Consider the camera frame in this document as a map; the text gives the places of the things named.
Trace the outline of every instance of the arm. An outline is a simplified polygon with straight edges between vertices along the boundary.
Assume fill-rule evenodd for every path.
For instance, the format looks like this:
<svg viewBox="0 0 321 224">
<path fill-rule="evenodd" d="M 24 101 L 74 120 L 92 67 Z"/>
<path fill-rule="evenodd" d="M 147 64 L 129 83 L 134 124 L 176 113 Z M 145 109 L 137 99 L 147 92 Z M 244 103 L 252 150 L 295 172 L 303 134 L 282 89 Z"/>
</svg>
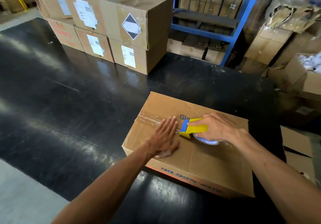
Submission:
<svg viewBox="0 0 321 224">
<path fill-rule="evenodd" d="M 204 115 L 189 125 L 208 125 L 200 137 L 231 142 L 251 165 L 253 172 L 288 223 L 321 223 L 321 191 L 299 172 L 271 154 L 246 130 L 221 114 Z"/>
<path fill-rule="evenodd" d="M 179 146 L 173 142 L 176 118 L 163 120 L 155 133 L 133 153 L 100 175 L 54 218 L 52 224 L 107 223 L 125 198 L 141 168 L 161 152 L 170 155 Z"/>
</svg>

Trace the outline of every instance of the warehouse shelf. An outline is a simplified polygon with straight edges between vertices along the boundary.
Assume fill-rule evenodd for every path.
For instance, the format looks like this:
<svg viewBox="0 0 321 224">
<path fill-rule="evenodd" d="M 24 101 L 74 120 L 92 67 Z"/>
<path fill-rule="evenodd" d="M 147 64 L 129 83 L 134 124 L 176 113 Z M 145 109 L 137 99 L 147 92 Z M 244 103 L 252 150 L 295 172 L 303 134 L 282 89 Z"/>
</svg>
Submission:
<svg viewBox="0 0 321 224">
<path fill-rule="evenodd" d="M 211 16 L 204 13 L 198 13 L 198 12 L 193 12 L 189 10 L 175 8 L 175 0 L 174 0 L 174 5 L 173 5 L 174 17 L 194 20 L 198 22 L 198 25 L 195 28 L 192 28 L 192 27 L 186 27 L 186 26 L 172 23 L 171 28 L 175 30 L 195 34 L 195 35 L 205 36 L 211 39 L 218 39 L 218 40 L 229 42 L 230 44 L 221 62 L 221 66 L 224 66 L 255 4 L 255 1 L 256 0 L 245 0 L 239 10 L 238 16 L 235 19 L 231 19 L 227 17 Z M 233 31 L 231 32 L 230 35 L 223 35 L 223 34 L 213 33 L 210 31 L 200 30 L 199 27 L 202 22 L 233 28 Z"/>
</svg>

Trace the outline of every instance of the black table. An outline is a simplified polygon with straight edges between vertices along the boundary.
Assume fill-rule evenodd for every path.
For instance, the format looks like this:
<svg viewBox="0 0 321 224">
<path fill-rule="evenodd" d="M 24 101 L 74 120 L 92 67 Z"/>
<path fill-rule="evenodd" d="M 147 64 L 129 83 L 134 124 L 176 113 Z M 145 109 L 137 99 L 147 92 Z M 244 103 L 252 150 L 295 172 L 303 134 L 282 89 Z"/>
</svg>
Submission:
<svg viewBox="0 0 321 224">
<path fill-rule="evenodd" d="M 285 160 L 272 84 L 167 53 L 146 76 L 62 46 L 34 19 L 0 33 L 0 157 L 71 201 L 125 157 L 121 145 L 150 91 L 249 119 Z M 281 218 L 254 177 L 256 199 L 226 200 L 144 168 L 112 223 Z"/>
</svg>

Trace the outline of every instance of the label sticker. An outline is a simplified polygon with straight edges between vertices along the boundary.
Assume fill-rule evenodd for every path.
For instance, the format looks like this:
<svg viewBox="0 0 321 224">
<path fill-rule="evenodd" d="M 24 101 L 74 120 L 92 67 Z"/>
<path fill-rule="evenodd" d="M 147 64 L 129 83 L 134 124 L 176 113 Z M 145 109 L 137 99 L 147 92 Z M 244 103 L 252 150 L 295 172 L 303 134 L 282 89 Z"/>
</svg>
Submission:
<svg viewBox="0 0 321 224">
<path fill-rule="evenodd" d="M 97 55 L 104 56 L 104 52 L 105 51 L 100 46 L 98 38 L 96 36 L 92 36 L 92 35 L 89 35 L 89 34 L 87 34 L 87 37 L 88 37 L 90 46 L 92 48 L 92 51 Z"/>
<path fill-rule="evenodd" d="M 141 27 L 137 24 L 137 22 L 131 14 L 128 14 L 128 16 L 125 18 L 125 21 L 122 23 L 122 26 L 133 40 L 136 39 L 136 37 L 142 31 Z"/>
<path fill-rule="evenodd" d="M 299 109 L 296 110 L 296 112 L 300 113 L 300 114 L 303 114 L 303 115 L 308 115 L 310 114 L 311 112 L 313 112 L 314 110 L 311 109 L 311 108 L 307 108 L 305 106 L 301 106 Z"/>
<path fill-rule="evenodd" d="M 64 15 L 71 15 L 70 10 L 67 6 L 66 0 L 57 0 L 57 1 Z"/>
<path fill-rule="evenodd" d="M 82 20 L 87 27 L 95 29 L 98 24 L 98 20 L 95 17 L 92 6 L 90 6 L 87 1 L 83 0 L 76 0 L 76 2 L 74 2 L 74 6 L 80 20 Z"/>
<path fill-rule="evenodd" d="M 124 63 L 136 68 L 134 50 L 126 46 L 121 46 L 121 50 L 123 52 Z"/>
</svg>

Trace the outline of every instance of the clear packing tape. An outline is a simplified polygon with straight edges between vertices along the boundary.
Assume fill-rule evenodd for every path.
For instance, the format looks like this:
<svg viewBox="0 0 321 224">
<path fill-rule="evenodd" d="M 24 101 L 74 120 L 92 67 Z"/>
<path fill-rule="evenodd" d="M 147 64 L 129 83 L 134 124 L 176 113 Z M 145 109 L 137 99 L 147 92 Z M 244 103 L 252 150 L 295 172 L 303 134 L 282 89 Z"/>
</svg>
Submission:
<svg viewBox="0 0 321 224">
<path fill-rule="evenodd" d="M 159 126 L 160 124 L 161 124 L 161 122 L 164 120 L 164 119 L 168 119 L 168 117 L 167 118 L 165 118 L 165 117 L 161 117 L 161 116 L 157 116 L 157 115 L 152 115 L 152 114 L 150 114 L 150 113 L 146 113 L 146 112 L 140 112 L 139 114 L 138 114 L 138 116 L 137 116 L 137 118 L 136 118 L 136 120 L 138 120 L 138 121 L 140 121 L 140 122 L 144 122 L 144 123 L 146 123 L 146 124 L 151 124 L 151 125 L 153 125 L 153 126 Z M 179 121 L 179 120 L 186 120 L 186 119 L 188 119 L 188 118 L 177 118 L 177 120 Z M 179 135 L 179 133 L 180 133 L 180 131 L 181 131 L 181 124 L 180 123 L 178 123 L 178 128 L 176 129 L 176 131 L 175 131 L 175 133 L 176 133 L 176 135 Z M 227 146 L 230 146 L 230 147 L 232 147 L 232 145 L 229 143 L 229 142 L 227 142 L 227 141 L 219 141 L 219 143 L 224 143 L 224 144 L 226 144 Z"/>
<path fill-rule="evenodd" d="M 302 33 L 321 16 L 321 8 L 306 0 L 272 0 L 265 13 L 268 27 Z"/>
</svg>

